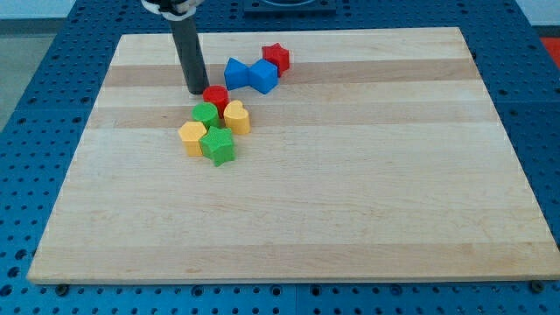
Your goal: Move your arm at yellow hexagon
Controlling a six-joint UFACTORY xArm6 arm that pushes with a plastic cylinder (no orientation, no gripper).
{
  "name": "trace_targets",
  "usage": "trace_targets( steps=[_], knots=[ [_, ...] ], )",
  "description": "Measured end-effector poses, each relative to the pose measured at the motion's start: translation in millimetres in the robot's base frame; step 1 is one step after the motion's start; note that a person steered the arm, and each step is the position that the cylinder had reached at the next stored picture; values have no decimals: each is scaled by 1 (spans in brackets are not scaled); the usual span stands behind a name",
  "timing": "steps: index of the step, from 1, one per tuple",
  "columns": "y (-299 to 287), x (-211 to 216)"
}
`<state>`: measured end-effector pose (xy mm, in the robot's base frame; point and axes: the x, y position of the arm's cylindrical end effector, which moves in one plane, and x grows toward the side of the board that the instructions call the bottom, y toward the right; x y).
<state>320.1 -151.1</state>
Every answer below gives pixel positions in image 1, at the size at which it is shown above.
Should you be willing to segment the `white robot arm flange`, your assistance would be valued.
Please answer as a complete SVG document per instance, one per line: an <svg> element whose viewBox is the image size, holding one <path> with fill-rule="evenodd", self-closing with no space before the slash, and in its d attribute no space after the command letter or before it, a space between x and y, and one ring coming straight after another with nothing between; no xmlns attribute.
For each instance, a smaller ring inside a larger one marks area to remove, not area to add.
<svg viewBox="0 0 560 315"><path fill-rule="evenodd" d="M141 0L147 11L172 22L190 18L204 2L205 0Z"/></svg>

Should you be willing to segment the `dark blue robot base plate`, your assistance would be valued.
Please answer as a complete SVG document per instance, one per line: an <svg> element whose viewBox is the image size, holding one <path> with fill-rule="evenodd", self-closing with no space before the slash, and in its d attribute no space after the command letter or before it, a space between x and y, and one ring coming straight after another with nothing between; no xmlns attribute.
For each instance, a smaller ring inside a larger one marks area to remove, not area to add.
<svg viewBox="0 0 560 315"><path fill-rule="evenodd" d="M265 13L333 13L335 0L242 0L245 15Z"/></svg>

